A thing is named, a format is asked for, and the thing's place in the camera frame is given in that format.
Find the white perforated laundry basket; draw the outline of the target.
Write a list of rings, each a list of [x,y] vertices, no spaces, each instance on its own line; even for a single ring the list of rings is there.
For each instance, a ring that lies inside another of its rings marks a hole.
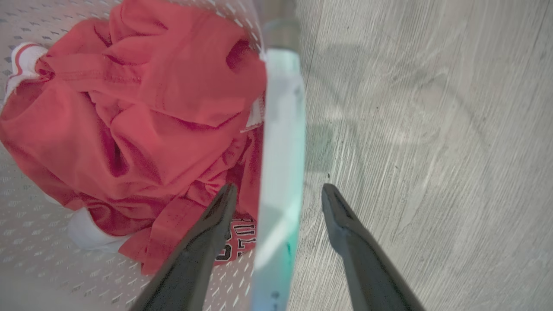
[[[255,221],[255,260],[246,254],[244,285],[231,278],[222,307],[243,303],[253,311],[286,311],[302,208],[305,96],[298,26],[285,10],[290,0],[261,0],[259,56],[265,65],[261,178]],[[120,0],[0,0],[0,106],[5,99],[12,47],[50,47],[58,30],[104,18]],[[0,311],[88,311],[107,303],[130,311],[157,274],[109,249],[83,249],[68,235],[73,210],[48,199],[0,142]]]

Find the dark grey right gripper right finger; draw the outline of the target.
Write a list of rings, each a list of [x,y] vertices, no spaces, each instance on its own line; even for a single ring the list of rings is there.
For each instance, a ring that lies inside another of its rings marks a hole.
[[[323,185],[321,202],[331,246],[343,260],[353,311],[425,311],[335,185]]]

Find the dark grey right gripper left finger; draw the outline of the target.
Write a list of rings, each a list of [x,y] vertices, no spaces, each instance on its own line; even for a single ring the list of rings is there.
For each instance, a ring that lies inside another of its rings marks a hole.
[[[221,187],[130,311],[201,311],[216,257],[230,237],[237,188]]]

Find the red jersey with white trim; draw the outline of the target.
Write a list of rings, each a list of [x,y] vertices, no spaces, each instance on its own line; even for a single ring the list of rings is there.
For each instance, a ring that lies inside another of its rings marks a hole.
[[[225,184],[216,264],[256,243],[265,65],[247,0],[120,0],[104,18],[21,42],[6,60],[0,142],[68,235],[155,274]]]

